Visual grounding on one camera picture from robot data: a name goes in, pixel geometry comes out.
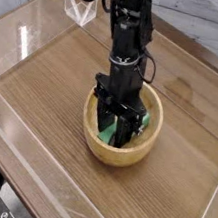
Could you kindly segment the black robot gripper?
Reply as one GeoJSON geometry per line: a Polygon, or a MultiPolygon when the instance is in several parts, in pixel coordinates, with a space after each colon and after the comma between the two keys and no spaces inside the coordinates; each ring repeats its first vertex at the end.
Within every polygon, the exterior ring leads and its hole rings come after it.
{"type": "Polygon", "coordinates": [[[110,60],[108,74],[97,73],[95,94],[98,98],[97,124],[99,132],[114,124],[115,115],[120,116],[114,146],[123,147],[130,142],[141,126],[139,120],[147,113],[140,92],[146,83],[145,64],[122,63],[110,60]]]}

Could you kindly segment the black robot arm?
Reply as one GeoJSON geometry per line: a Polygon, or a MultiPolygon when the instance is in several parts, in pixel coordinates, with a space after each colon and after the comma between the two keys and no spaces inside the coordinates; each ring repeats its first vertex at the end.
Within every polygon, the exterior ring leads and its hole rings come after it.
{"type": "Polygon", "coordinates": [[[147,50],[152,41],[153,0],[102,0],[110,15],[112,49],[110,72],[95,76],[97,124],[102,140],[121,148],[142,130],[146,107],[140,98],[146,63],[152,58],[147,50]]]}

